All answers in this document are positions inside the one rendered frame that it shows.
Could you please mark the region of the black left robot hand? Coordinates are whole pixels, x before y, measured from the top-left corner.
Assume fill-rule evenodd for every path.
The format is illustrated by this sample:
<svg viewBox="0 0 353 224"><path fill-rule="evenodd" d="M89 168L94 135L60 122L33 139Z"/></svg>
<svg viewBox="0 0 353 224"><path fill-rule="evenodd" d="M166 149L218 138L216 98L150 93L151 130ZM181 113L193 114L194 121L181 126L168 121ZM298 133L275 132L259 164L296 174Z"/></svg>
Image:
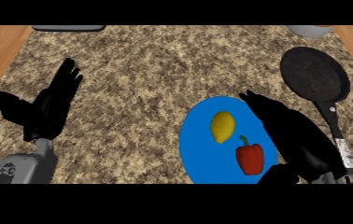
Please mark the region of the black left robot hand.
<svg viewBox="0 0 353 224"><path fill-rule="evenodd" d="M2 118L23 127L23 140L44 138L52 140L60 134L82 76L66 58L58 66L49 86L38 93L29 103L8 92L0 91L0 114Z"/></svg>

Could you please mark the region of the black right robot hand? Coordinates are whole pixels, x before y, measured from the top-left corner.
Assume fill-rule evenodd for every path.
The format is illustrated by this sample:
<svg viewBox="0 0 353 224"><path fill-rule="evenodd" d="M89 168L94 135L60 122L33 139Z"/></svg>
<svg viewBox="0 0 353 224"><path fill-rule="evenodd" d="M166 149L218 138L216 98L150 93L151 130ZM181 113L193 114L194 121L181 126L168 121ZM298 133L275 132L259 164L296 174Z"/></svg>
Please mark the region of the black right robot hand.
<svg viewBox="0 0 353 224"><path fill-rule="evenodd" d="M326 173L332 173L335 178L345 176L339 151L308 117L278 101L250 91L240 93L239 98L259 119L284 160L284 164L268 168L258 184L293 185L299 178L312 184Z"/></svg>

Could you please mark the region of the yellow lemon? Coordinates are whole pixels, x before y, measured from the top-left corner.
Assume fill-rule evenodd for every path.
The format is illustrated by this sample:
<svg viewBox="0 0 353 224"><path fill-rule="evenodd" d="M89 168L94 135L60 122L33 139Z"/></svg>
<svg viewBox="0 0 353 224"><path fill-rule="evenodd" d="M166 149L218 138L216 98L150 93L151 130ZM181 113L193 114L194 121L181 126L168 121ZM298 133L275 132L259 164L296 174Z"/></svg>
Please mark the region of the yellow lemon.
<svg viewBox="0 0 353 224"><path fill-rule="evenodd" d="M210 120L210 135L218 144L222 144L231 137L236 129L236 121L227 111L218 111Z"/></svg>

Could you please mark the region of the black frying pan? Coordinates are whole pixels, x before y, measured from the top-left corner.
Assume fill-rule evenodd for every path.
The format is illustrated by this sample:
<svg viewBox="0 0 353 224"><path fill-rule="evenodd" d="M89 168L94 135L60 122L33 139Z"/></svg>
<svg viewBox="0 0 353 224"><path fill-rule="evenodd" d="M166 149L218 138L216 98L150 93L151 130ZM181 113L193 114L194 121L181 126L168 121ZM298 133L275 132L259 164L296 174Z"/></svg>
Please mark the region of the black frying pan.
<svg viewBox="0 0 353 224"><path fill-rule="evenodd" d="M346 173L353 175L353 152L338 125L336 102L349 93L349 80L336 60L320 50L293 47L280 56L280 76L290 91L317 108L329 126Z"/></svg>

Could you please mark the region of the blue plate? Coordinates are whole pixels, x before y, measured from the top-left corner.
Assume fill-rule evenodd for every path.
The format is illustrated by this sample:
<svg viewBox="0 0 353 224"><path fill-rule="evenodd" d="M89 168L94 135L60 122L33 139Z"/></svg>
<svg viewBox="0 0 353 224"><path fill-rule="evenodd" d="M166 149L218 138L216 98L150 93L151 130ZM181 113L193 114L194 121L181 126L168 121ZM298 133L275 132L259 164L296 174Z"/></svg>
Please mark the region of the blue plate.
<svg viewBox="0 0 353 224"><path fill-rule="evenodd" d="M216 112L228 112L236 127L222 144L210 134L210 120ZM239 136L250 145L261 146L262 171L244 175L236 160L236 148L243 145ZM268 168L277 163L277 150L261 122L246 103L228 96L203 99L190 109L178 131L178 156L187 176L194 184L256 184Z"/></svg>

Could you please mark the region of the red bell pepper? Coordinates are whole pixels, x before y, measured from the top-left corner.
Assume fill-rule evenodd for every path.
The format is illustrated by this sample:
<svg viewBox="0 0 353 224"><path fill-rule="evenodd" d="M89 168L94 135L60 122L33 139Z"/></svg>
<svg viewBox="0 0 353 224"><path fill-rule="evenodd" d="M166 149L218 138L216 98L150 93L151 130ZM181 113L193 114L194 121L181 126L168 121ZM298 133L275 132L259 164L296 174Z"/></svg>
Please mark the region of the red bell pepper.
<svg viewBox="0 0 353 224"><path fill-rule="evenodd" d="M262 170L264 156L259 144L249 144L243 135L239 136L242 146L236 148L239 169L244 175L258 175Z"/></svg>

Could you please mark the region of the dark grey flat appliance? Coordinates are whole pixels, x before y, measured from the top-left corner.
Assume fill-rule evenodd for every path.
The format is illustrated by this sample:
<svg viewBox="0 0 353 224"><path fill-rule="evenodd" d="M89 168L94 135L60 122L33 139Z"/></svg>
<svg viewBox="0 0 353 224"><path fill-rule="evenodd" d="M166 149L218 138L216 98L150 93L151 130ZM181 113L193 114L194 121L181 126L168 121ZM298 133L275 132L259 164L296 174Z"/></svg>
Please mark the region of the dark grey flat appliance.
<svg viewBox="0 0 353 224"><path fill-rule="evenodd" d="M30 27L41 32L97 32L106 25L32 25Z"/></svg>

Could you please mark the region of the grey round pot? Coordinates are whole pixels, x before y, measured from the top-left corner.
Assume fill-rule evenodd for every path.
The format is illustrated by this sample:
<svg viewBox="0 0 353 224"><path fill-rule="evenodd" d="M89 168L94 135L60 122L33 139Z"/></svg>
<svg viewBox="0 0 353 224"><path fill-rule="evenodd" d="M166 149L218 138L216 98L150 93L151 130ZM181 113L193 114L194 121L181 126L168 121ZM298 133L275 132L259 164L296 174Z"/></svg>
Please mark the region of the grey round pot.
<svg viewBox="0 0 353 224"><path fill-rule="evenodd" d="M287 25L286 28L289 31L302 37L306 38L320 38L330 31L332 27L320 27L315 25Z"/></svg>

